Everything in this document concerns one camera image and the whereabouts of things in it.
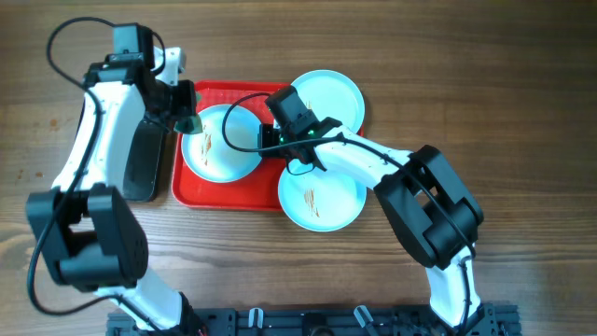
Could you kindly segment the green yellow sponge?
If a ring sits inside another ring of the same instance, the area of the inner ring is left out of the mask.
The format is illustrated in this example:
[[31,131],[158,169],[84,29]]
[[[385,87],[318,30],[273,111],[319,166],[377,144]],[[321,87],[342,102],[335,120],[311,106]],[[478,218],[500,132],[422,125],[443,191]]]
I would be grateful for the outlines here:
[[197,93],[183,95],[175,112],[174,130],[182,134],[202,133],[201,118],[197,113]]

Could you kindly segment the light blue plate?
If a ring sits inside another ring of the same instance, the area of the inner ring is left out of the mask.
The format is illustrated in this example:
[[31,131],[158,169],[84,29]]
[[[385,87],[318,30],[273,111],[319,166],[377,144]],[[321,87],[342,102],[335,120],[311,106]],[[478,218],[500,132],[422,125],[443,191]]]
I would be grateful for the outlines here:
[[[199,177],[229,183],[252,173],[261,163],[257,153],[229,147],[222,136],[222,121],[229,105],[213,105],[199,113],[202,131],[184,134],[181,150],[185,164]],[[248,109],[236,106],[226,122],[226,135],[237,147],[256,148],[260,120]]]
[[322,171],[299,160],[286,161],[278,183],[285,214],[308,231],[330,232],[351,224],[362,212],[368,189],[348,175]]
[[355,83],[333,70],[313,70],[291,82],[303,103],[320,120],[339,120],[358,133],[365,119],[365,100]]

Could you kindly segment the light blue plate back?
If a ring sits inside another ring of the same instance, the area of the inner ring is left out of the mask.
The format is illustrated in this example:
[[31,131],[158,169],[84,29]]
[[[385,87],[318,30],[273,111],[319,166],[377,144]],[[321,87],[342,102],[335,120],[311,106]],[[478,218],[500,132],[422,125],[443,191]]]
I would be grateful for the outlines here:
[[358,133],[365,119],[365,100],[355,83],[333,70],[313,70],[291,82],[303,103],[320,120],[339,120]]

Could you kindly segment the light blue plate front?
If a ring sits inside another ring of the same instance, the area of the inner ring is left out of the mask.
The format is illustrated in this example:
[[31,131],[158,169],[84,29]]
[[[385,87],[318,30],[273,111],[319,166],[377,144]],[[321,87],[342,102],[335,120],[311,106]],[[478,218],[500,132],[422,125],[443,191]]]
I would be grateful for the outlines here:
[[322,171],[299,160],[286,161],[278,183],[285,214],[308,231],[330,232],[351,224],[362,212],[368,189],[348,175]]

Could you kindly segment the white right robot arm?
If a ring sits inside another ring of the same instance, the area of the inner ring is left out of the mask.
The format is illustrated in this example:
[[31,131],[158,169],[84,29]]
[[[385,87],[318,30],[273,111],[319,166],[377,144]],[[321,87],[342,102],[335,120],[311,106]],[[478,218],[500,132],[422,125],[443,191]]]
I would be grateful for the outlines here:
[[358,213],[344,209],[345,202],[362,189],[372,190],[398,242],[425,268],[432,311],[456,331],[470,330],[480,307],[472,261],[484,215],[437,148],[392,149],[332,118],[298,135],[266,125],[257,147],[263,157],[287,161],[279,200],[303,229],[326,232],[347,226]]

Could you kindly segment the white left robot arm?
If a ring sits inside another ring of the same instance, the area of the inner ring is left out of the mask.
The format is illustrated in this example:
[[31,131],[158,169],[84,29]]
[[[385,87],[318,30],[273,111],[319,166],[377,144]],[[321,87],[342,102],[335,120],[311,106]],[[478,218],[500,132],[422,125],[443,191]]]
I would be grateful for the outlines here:
[[25,210],[36,239],[27,277],[34,307],[37,262],[52,280],[97,301],[111,300],[150,335],[200,335],[187,298],[148,267],[142,226],[121,195],[133,139],[143,119],[195,117],[192,82],[180,80],[180,48],[118,48],[86,75],[83,114],[67,163],[50,190],[29,196]]

